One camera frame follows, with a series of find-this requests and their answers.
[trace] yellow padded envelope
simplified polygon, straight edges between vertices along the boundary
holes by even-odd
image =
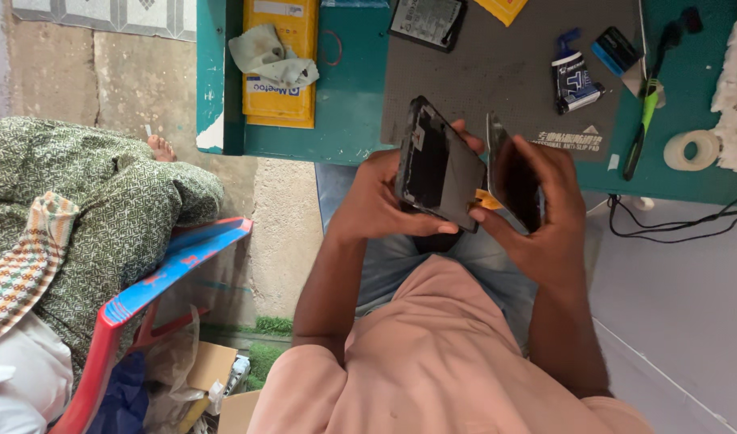
[[[243,28],[272,23],[286,50],[314,59],[317,41],[318,0],[246,0]],[[279,89],[257,74],[242,74],[242,113],[247,123],[281,127],[314,127],[315,84]]]
[[[491,12],[492,15],[498,17],[499,21],[503,22],[506,27],[513,22],[523,6],[527,4],[527,0],[476,0],[476,2]]]

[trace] black cable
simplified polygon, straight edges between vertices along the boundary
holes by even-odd
[[[731,222],[730,223],[730,226],[728,226],[726,229],[721,230],[720,232],[714,232],[714,233],[705,234],[705,235],[692,236],[692,237],[681,239],[681,240],[668,240],[668,241],[667,240],[657,240],[657,239],[654,239],[654,238],[650,238],[648,236],[643,236],[642,234],[644,234],[644,233],[653,233],[653,232],[673,232],[673,231],[677,231],[677,230],[681,230],[681,229],[693,227],[693,226],[699,225],[701,223],[713,222],[715,220],[718,220],[721,217],[727,217],[727,216],[730,216],[730,215],[737,215],[737,210],[736,211],[728,211],[730,208],[732,208],[736,204],[737,204],[737,198],[734,201],[730,202],[730,204],[728,204],[724,208],[722,208],[720,210],[720,212],[717,212],[716,214],[707,215],[706,217],[702,217],[701,219],[693,220],[693,221],[690,221],[690,222],[668,222],[668,223],[660,223],[658,225],[644,225],[644,224],[642,224],[642,222],[639,222],[636,219],[636,216],[634,215],[634,213],[630,209],[628,209],[628,207],[625,206],[621,202],[620,196],[618,196],[617,194],[610,194],[610,197],[609,197],[609,200],[608,200],[608,206],[610,207],[610,216],[609,216],[610,231],[612,231],[613,234],[615,234],[615,235],[617,235],[619,237],[622,237],[622,238],[640,238],[642,240],[649,240],[649,241],[654,241],[654,242],[660,242],[660,243],[663,243],[663,244],[675,244],[677,242],[684,242],[684,241],[698,240],[698,239],[701,239],[701,238],[708,238],[710,236],[720,235],[720,234],[723,234],[725,232],[729,232],[737,224],[737,219],[735,219],[733,222]],[[625,209],[625,211],[628,212],[628,214],[631,216],[631,219],[634,221],[634,223],[636,223],[639,227],[643,228],[643,230],[639,230],[639,231],[635,231],[635,232],[630,232],[630,233],[621,233],[621,232],[618,232],[617,230],[615,230],[614,225],[613,225],[613,220],[614,220],[614,212],[615,212],[615,209],[618,206],[622,206],[623,209]]]

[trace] plastic chair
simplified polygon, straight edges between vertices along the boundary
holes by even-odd
[[[191,322],[191,315],[153,329],[158,297],[175,281],[217,252],[250,233],[253,222],[242,217],[219,220],[183,232],[170,240],[160,267],[103,304],[97,312],[90,352],[84,374],[71,403],[49,432],[84,434],[89,429],[106,393],[108,378],[116,361],[123,326],[133,315],[148,307],[130,351],[152,344]],[[207,309],[199,310],[202,315]]]

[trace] striped towel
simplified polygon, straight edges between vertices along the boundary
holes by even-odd
[[[0,259],[0,337],[46,291],[63,264],[79,207],[47,192],[31,205],[28,224]]]

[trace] tape roll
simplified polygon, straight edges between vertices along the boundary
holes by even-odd
[[[685,148],[695,143],[698,148],[696,156],[685,158]],[[706,130],[676,134],[663,149],[663,159],[670,168],[678,171],[699,171],[711,166],[720,155],[720,139]]]

